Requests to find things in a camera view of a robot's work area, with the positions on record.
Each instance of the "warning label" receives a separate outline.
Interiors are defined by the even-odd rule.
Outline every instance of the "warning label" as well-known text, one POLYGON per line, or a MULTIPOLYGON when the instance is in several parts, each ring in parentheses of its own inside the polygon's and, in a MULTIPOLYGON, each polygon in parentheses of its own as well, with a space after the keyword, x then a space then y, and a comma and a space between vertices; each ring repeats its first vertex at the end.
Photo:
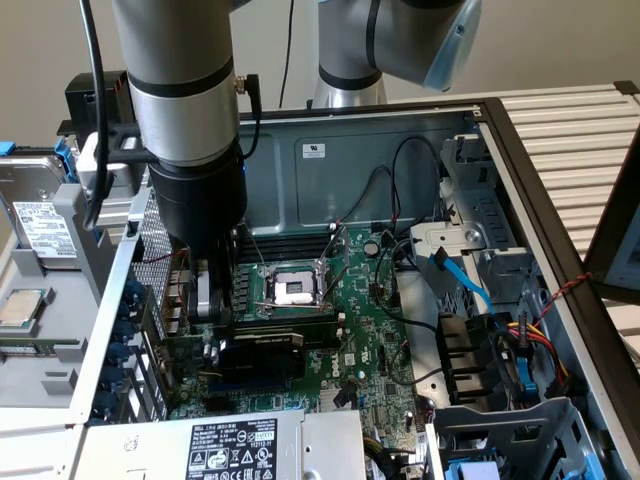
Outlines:
POLYGON ((31 248, 40 258, 76 258, 67 224, 51 202, 13 202, 31 248))
POLYGON ((186 480, 272 480, 277 460, 276 419, 195 425, 186 480))

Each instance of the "green circuit board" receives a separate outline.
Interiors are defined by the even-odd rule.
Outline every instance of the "green circuit board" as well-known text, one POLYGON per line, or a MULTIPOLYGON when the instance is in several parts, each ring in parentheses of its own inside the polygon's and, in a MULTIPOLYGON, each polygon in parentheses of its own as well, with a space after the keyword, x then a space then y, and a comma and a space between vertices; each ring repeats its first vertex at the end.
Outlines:
MULTIPOLYGON (((372 234, 368 229, 350 229, 348 233, 350 268, 331 297, 334 308, 342 306, 346 313, 340 347, 307 351, 304 378, 294 381, 290 389, 210 393, 206 380, 185 376, 172 396, 171 419, 290 409, 334 411, 333 398, 341 385, 350 380, 358 385, 357 407, 364 433, 377 435, 385 446, 415 448, 416 427, 414 425, 409 432, 405 428, 406 413, 414 412, 413 387, 394 384, 378 366, 379 348, 384 347, 387 361, 390 361, 406 338, 404 325, 390 319, 376 304, 370 291, 378 259, 368 258, 363 247, 371 240, 380 245, 381 235, 372 234)), ((391 267, 391 260, 385 258, 379 278, 385 297, 391 291, 391 267)), ((257 282, 261 281, 251 273, 256 271, 256 265, 245 265, 236 271, 237 276, 244 274, 243 278, 249 279, 250 298, 256 297, 257 282)), ((253 319, 256 315, 250 304, 243 320, 253 319)), ((170 344, 174 350, 180 350, 180 354, 192 355, 196 362, 201 359, 201 337, 198 335, 173 337, 170 344)), ((402 378, 412 379, 410 365, 399 361, 395 369, 402 378)))

